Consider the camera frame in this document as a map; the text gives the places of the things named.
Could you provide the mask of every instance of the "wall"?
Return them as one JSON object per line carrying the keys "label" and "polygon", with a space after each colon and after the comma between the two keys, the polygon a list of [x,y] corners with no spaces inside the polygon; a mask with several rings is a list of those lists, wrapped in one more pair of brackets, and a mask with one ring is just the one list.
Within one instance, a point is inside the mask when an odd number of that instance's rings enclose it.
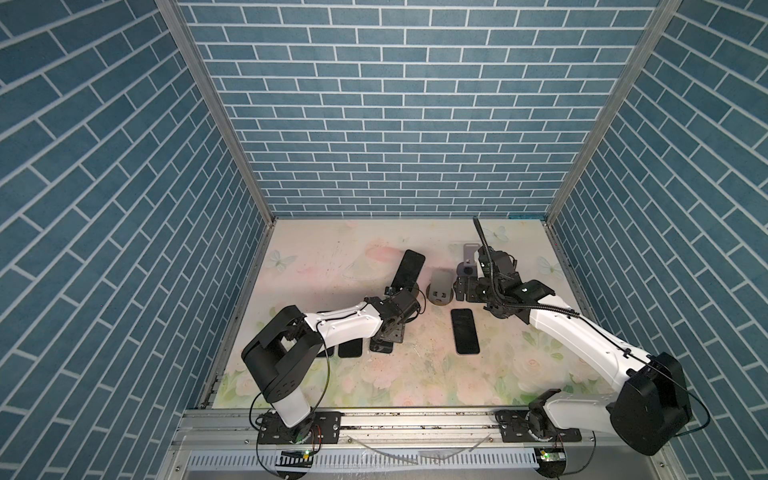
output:
{"label": "wall", "polygon": [[152,0],[0,3],[0,478],[144,478],[262,230]]}
{"label": "wall", "polygon": [[555,224],[604,325],[677,356],[714,415],[674,441],[691,478],[766,478],[766,24],[684,0]]}
{"label": "wall", "polygon": [[278,215],[540,217],[657,0],[211,3],[181,2]]}

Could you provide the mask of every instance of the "black bracket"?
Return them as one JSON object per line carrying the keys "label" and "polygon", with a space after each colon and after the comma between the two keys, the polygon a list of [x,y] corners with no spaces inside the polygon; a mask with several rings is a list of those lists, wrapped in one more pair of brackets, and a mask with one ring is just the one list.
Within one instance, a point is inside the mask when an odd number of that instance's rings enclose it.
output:
{"label": "black bracket", "polygon": [[[341,428],[341,412],[315,412],[312,422],[312,430],[317,431],[315,425],[320,427],[320,435],[325,444],[339,443],[339,429]],[[286,427],[283,420],[276,412],[267,412],[261,421],[259,431],[260,445],[289,445],[296,441],[296,430]],[[312,436],[308,435],[300,444],[311,444]]]}
{"label": "black bracket", "polygon": [[[498,427],[502,432],[502,442],[521,443],[521,442],[541,442],[539,438],[531,434],[531,426],[526,415],[530,412],[527,409],[521,410],[497,410],[495,412]],[[579,429],[556,429],[560,434],[560,440],[563,442],[580,442],[581,432]]]}

